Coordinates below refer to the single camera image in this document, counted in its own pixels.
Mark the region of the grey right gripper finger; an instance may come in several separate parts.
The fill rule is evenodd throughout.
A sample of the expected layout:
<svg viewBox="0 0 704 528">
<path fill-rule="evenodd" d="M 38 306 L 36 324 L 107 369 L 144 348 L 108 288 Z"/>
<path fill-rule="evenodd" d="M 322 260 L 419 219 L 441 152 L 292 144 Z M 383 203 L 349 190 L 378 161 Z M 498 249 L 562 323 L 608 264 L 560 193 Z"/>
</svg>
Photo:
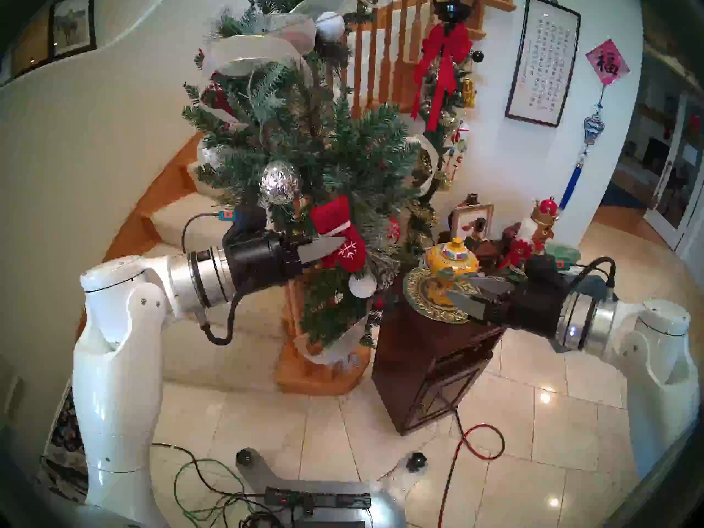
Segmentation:
<svg viewBox="0 0 704 528">
<path fill-rule="evenodd" d="M 446 296 L 457 309 L 467 314 L 468 319 L 476 322 L 492 322 L 492 304 L 485 298 L 457 290 L 447 291 Z"/>
<path fill-rule="evenodd" d="M 502 297 L 515 289 L 514 284 L 504 277 L 470 277 L 468 282 L 483 297 Z"/>
</svg>

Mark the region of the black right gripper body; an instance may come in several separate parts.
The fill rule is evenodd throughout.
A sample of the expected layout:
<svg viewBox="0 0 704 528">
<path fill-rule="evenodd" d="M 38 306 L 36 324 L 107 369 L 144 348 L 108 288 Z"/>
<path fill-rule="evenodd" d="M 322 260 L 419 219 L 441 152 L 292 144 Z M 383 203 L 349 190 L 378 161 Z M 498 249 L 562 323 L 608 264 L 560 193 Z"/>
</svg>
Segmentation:
<svg viewBox="0 0 704 528">
<path fill-rule="evenodd" d="M 486 305 L 484 319 L 493 325 L 555 337 L 566 298 L 562 290 L 513 289 Z"/>
</svg>

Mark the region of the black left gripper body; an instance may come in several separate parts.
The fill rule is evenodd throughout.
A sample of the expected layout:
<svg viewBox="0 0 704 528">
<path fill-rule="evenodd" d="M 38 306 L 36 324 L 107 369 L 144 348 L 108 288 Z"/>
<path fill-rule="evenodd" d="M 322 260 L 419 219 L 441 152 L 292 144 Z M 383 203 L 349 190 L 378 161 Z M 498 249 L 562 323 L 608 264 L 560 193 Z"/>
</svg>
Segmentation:
<svg viewBox="0 0 704 528">
<path fill-rule="evenodd" d="M 252 294 L 302 275 L 311 264 L 300 262 L 299 248 L 291 239 L 271 230 L 227 231 L 222 247 L 235 292 Z"/>
</svg>

